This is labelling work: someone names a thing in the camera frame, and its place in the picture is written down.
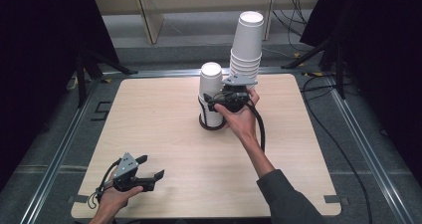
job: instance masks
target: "human arm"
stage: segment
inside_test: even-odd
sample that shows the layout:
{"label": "human arm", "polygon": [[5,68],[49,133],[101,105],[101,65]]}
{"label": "human arm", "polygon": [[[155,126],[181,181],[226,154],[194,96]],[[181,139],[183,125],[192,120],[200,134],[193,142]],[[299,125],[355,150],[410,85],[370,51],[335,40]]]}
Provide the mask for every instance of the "human arm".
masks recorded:
{"label": "human arm", "polygon": [[[255,105],[258,94],[248,89],[251,102]],[[241,141],[259,176],[261,189],[271,211],[273,223],[324,223],[322,216],[300,192],[296,191],[289,180],[273,164],[259,146],[256,136],[255,117],[248,107],[232,113],[221,105],[215,110],[224,116],[228,125]]]}
{"label": "human arm", "polygon": [[[255,105],[260,97],[258,94],[248,88],[248,93],[251,95],[251,105]],[[248,107],[242,107],[238,112],[229,112],[225,107],[216,104],[214,106],[215,110],[224,116],[228,125],[232,128],[235,135],[239,138],[244,146],[246,152],[249,155],[249,158],[254,165],[255,171],[258,174],[258,177],[262,177],[268,172],[273,171],[275,168],[271,164],[270,160],[264,154],[264,151],[261,149],[256,134],[256,122],[255,117],[252,114],[251,110]]]}
{"label": "human arm", "polygon": [[99,209],[90,224],[112,223],[114,216],[126,205],[128,199],[142,190],[142,186],[135,186],[126,192],[117,191],[112,186],[105,187]]}

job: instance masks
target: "person's right hand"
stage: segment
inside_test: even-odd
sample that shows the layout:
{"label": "person's right hand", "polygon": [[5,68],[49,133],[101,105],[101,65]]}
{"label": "person's right hand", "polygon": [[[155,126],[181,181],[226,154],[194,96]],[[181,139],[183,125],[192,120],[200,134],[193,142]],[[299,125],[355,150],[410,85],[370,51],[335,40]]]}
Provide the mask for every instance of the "person's right hand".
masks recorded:
{"label": "person's right hand", "polygon": [[[251,96],[251,105],[256,105],[260,97],[255,90],[250,88],[247,90]],[[214,109],[226,119],[227,124],[244,145],[252,140],[257,141],[255,116],[247,106],[243,106],[238,112],[230,112],[220,104],[216,104]]]}

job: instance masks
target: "stack of paper cups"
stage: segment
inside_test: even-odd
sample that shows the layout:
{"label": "stack of paper cups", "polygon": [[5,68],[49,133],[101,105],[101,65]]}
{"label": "stack of paper cups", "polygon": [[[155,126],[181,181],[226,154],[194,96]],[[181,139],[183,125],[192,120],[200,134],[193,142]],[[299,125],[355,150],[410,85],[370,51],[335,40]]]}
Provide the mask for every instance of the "stack of paper cups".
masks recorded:
{"label": "stack of paper cups", "polygon": [[219,64],[210,62],[202,66],[198,96],[201,112],[199,123],[206,129],[216,130],[224,126],[223,116],[218,112],[209,111],[208,105],[204,100],[204,94],[212,98],[221,92],[222,81],[223,74]]}
{"label": "stack of paper cups", "polygon": [[230,74],[257,80],[262,56],[264,17],[258,12],[244,12],[239,17],[230,56]]}

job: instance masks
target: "wrist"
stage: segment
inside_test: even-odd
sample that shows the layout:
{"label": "wrist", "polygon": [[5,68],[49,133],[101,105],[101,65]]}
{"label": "wrist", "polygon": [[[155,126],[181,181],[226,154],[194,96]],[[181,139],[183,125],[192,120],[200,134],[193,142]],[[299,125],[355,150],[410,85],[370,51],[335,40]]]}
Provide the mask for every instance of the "wrist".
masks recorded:
{"label": "wrist", "polygon": [[111,223],[114,219],[115,213],[106,207],[99,207],[96,215],[94,216],[93,220],[91,220],[90,224],[107,224]]}
{"label": "wrist", "polygon": [[252,147],[259,146],[258,140],[254,135],[243,136],[240,141],[247,150]]}

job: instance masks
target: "human hand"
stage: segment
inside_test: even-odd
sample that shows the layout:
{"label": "human hand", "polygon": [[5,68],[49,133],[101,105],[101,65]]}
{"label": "human hand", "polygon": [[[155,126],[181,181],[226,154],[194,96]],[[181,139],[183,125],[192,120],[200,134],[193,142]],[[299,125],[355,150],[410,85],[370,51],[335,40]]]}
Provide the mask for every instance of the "human hand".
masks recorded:
{"label": "human hand", "polygon": [[126,192],[117,191],[112,186],[112,177],[115,170],[111,173],[100,202],[99,210],[90,224],[111,223],[117,212],[123,208],[130,197],[135,196],[143,190],[142,186],[135,186]]}
{"label": "human hand", "polygon": [[[256,105],[260,97],[255,90],[250,88],[247,90],[251,96],[251,105]],[[214,109],[226,119],[228,125],[244,145],[252,141],[257,142],[255,116],[247,106],[243,106],[238,112],[230,112],[220,104],[216,104]]]}

